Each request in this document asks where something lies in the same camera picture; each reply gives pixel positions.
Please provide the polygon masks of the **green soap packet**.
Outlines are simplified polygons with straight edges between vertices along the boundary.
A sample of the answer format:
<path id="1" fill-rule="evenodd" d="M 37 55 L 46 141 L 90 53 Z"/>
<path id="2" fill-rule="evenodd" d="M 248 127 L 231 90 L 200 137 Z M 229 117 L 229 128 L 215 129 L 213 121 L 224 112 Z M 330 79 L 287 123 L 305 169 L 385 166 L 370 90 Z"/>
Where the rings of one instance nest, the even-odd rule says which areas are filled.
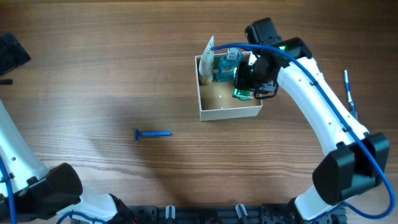
<path id="1" fill-rule="evenodd" d="M 235 88 L 233 90 L 233 98 L 237 98 L 241 101 L 248 101 L 254 98 L 254 93 L 252 91 L 239 90 Z"/>

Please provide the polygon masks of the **blue mouthwash bottle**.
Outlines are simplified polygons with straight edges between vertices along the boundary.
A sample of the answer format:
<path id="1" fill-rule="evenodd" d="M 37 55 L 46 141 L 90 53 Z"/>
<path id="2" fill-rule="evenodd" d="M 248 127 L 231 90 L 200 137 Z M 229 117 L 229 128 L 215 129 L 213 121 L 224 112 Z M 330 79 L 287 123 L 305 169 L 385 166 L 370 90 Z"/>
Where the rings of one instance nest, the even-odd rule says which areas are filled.
<path id="1" fill-rule="evenodd" d="M 227 54 L 218 61 L 218 73 L 215 75 L 216 81 L 227 82 L 233 80 L 241 61 L 243 61 L 243 55 L 238 48 L 228 48 Z"/>

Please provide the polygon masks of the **white leaf-print tube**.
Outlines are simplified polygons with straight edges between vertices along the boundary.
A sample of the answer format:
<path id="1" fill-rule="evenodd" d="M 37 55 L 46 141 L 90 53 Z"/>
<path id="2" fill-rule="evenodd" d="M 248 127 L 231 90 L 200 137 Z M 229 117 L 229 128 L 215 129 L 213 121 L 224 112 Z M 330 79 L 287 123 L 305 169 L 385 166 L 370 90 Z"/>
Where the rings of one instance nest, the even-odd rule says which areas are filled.
<path id="1" fill-rule="evenodd" d="M 214 37 L 212 36 L 206 45 L 206 48 L 201 55 L 200 64 L 198 67 L 199 71 L 199 82 L 201 85 L 209 85 L 213 80 L 213 70 L 214 70 L 214 51 L 212 47 L 214 46 Z"/>

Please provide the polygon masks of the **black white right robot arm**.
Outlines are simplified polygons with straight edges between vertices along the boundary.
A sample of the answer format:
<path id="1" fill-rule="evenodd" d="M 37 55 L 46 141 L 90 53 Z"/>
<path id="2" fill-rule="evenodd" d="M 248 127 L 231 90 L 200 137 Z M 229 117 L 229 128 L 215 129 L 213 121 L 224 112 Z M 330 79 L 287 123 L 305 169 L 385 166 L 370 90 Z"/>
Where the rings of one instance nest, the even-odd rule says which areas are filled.
<path id="1" fill-rule="evenodd" d="M 250 60 L 242 62 L 234 87 L 253 93 L 258 100 L 285 90 L 313 128 L 324 159 L 313 171 L 312 186 L 296 197 L 290 221 L 318 223 L 348 200 L 381 184 L 386 186 L 387 216 L 394 208 L 394 191 L 384 173 L 390 144 L 385 135 L 371 134 L 350 113 L 326 83 L 322 72 L 302 39 L 283 40 L 269 18 L 246 27 L 244 50 Z"/>

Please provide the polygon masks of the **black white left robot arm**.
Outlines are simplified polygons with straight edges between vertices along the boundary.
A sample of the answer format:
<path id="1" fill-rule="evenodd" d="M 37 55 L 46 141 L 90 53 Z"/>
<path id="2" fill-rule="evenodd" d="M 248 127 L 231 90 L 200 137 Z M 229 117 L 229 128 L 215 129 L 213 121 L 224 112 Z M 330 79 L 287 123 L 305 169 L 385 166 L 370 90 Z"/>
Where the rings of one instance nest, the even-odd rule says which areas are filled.
<path id="1" fill-rule="evenodd" d="M 24 141 L 1 106 L 1 222 L 31 222 L 66 217 L 91 223 L 137 223 L 122 200 L 85 188 L 67 163 L 52 169 Z"/>

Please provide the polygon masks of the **white cardboard box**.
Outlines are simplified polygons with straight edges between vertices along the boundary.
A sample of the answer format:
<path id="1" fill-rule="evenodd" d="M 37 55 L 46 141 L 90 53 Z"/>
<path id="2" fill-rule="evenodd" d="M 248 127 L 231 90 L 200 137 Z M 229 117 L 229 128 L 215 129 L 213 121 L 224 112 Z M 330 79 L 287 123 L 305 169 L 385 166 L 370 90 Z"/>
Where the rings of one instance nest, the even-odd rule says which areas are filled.
<path id="1" fill-rule="evenodd" d="M 200 55 L 195 56 L 195 73 L 200 121 L 245 118 L 257 116 L 262 109 L 261 100 L 241 101 L 233 98 L 233 82 L 199 82 Z"/>

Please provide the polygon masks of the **blue white toothbrush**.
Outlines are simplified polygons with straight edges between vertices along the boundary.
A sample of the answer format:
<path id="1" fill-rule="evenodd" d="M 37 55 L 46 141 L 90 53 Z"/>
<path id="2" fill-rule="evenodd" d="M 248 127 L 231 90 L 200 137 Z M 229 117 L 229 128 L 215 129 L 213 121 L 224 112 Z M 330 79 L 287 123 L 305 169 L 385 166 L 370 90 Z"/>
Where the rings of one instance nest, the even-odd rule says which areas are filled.
<path id="1" fill-rule="evenodd" d="M 347 100 L 348 100 L 348 103 L 349 103 L 349 105 L 351 107 L 351 110 L 349 112 L 350 112 L 350 114 L 352 115 L 353 118 L 357 119 L 358 118 L 358 112 L 356 111 L 355 104 L 354 104 L 352 96 L 351 96 L 351 89 L 350 89 L 348 71 L 347 70 L 343 71 L 343 78 L 344 78 L 344 82 L 345 82 Z"/>

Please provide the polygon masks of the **blue disposable razor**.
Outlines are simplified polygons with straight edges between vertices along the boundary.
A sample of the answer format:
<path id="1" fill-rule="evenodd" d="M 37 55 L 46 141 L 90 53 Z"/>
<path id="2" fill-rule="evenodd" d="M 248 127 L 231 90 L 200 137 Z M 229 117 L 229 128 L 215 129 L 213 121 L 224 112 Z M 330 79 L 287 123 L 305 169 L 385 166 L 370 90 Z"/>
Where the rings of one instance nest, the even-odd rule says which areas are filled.
<path id="1" fill-rule="evenodd" d="M 153 131 L 153 132 L 141 132 L 139 129 L 135 130 L 135 140 L 139 142 L 140 138 L 143 137 L 162 137 L 162 136 L 171 136 L 172 132 L 170 131 Z"/>

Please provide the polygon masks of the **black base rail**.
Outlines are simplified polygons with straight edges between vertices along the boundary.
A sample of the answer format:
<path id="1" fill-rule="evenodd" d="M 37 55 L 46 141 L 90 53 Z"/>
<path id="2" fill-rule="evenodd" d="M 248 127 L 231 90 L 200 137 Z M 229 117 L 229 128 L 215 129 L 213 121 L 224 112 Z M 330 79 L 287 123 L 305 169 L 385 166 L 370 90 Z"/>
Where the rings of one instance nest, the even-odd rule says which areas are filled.
<path id="1" fill-rule="evenodd" d="M 337 208 L 321 218 L 304 220 L 287 203 L 267 203 L 257 206 L 167 207 L 131 206 L 134 223 L 151 224 L 285 224 L 324 223 L 347 224 L 346 210 Z"/>

